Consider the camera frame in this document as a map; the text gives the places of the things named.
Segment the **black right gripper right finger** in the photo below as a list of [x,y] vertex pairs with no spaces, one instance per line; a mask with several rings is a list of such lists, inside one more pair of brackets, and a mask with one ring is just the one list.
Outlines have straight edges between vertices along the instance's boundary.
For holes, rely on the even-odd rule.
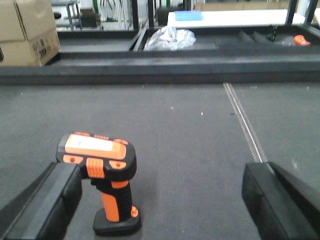
[[262,240],[318,240],[320,192],[274,162],[246,163],[242,199]]

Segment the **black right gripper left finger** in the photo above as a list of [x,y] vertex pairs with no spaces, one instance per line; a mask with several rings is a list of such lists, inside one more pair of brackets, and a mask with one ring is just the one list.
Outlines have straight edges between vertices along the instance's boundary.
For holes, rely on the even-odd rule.
[[51,162],[0,210],[2,240],[62,240],[82,197],[75,163]]

